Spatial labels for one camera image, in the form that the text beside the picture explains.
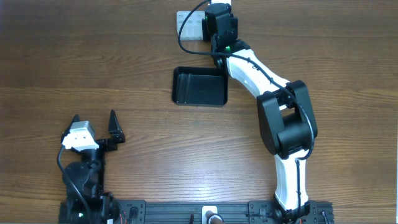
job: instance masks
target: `black cable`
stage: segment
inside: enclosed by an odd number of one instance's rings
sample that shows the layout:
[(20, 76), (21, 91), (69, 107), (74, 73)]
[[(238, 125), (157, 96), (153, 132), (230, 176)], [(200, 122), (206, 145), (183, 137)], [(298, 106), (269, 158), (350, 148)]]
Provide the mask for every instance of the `black cable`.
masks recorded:
[(178, 44), (180, 46), (180, 48), (185, 51), (186, 53), (189, 54), (195, 54), (195, 55), (210, 55), (210, 56), (220, 56), (220, 57), (235, 57), (235, 58), (239, 58), (242, 60), (247, 61), (248, 63), (252, 63), (259, 71), (261, 71), (266, 78), (270, 81), (271, 84), (275, 85), (276, 87), (278, 87), (279, 89), (281, 89), (282, 91), (284, 91), (286, 94), (288, 94), (290, 96), (290, 99), (292, 99), (293, 103), (298, 107), (298, 109), (300, 110), (300, 112), (304, 115), (308, 127), (310, 128), (310, 134), (311, 134), (311, 144), (310, 144), (310, 149), (308, 150), (307, 154), (303, 157), (300, 158), (296, 158), (295, 162), (297, 165), (297, 197), (298, 197), (298, 212), (297, 214), (300, 214), (300, 207), (301, 207), (301, 192), (300, 192), (300, 161), (301, 160), (306, 160), (311, 156), (311, 153), (313, 151), (313, 147), (315, 144), (315, 135), (313, 132), (313, 128), (311, 125), (311, 121), (307, 115), (307, 113), (305, 112), (303, 106), (297, 101), (296, 97), (293, 95), (293, 93), (291, 93), (288, 89), (286, 89), (286, 87), (281, 86), (280, 84), (276, 83), (274, 81), (273, 78), (271, 78), (266, 71), (264, 71), (264, 69), (262, 69), (256, 62), (253, 62), (250, 58), (245, 58), (242, 57), (240, 55), (235, 55), (235, 54), (228, 54), (228, 53), (221, 53), (221, 52), (196, 52), (196, 51), (191, 51), (186, 49), (182, 44), (181, 44), (181, 33), (182, 33), (182, 29), (185, 25), (185, 23), (188, 21), (188, 18), (202, 5), (206, 4), (206, 2), (209, 2), (211, 0), (204, 0), (203, 2), (199, 3), (199, 5), (197, 5), (194, 9), (192, 9), (192, 11), (188, 14), (188, 16), (185, 18), (185, 20), (183, 21), (180, 31), (178, 32)]
[(57, 157), (58, 166), (59, 166), (60, 170), (62, 171), (63, 176), (66, 178), (67, 182), (72, 186), (72, 188), (75, 190), (78, 198), (81, 200), (81, 202), (85, 206), (86, 211), (87, 211), (88, 220), (90, 221), (90, 224), (93, 224), (92, 217), (91, 217), (91, 210), (90, 210), (90, 207), (87, 204), (87, 201), (83, 198), (83, 196), (81, 195), (81, 193), (77, 189), (76, 185), (72, 182), (72, 180), (69, 178), (69, 175), (67, 174), (65, 169), (62, 167), (61, 155), (62, 155), (62, 151), (64, 149), (65, 149), (65, 146), (61, 146), (60, 151), (58, 152), (58, 157)]

